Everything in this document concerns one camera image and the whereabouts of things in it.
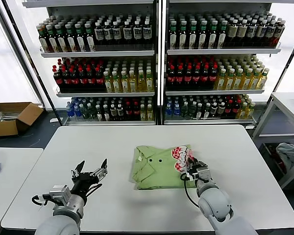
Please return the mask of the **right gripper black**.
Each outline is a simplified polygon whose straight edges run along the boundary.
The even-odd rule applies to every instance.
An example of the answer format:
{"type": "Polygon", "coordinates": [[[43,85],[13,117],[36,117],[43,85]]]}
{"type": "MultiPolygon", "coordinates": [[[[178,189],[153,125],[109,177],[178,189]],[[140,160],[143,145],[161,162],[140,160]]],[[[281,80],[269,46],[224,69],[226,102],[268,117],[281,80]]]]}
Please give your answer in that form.
{"type": "Polygon", "coordinates": [[[186,166],[187,166],[186,176],[188,178],[192,178],[196,174],[196,166],[202,166],[202,162],[197,160],[196,158],[194,158],[193,162],[194,163],[192,164],[191,158],[188,158],[186,160],[186,166]]]}

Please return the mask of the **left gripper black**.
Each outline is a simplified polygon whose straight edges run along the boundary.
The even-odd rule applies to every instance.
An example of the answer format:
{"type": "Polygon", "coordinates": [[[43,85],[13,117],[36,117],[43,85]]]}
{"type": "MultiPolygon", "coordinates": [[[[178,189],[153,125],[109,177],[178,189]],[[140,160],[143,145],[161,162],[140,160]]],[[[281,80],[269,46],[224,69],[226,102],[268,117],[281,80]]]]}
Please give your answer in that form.
{"type": "Polygon", "coordinates": [[[99,183],[108,173],[107,171],[107,159],[105,159],[100,168],[93,172],[91,175],[89,172],[82,172],[85,161],[79,163],[74,170],[71,170],[73,188],[72,194],[79,196],[90,196],[93,192],[99,189],[102,184],[99,183]]]}

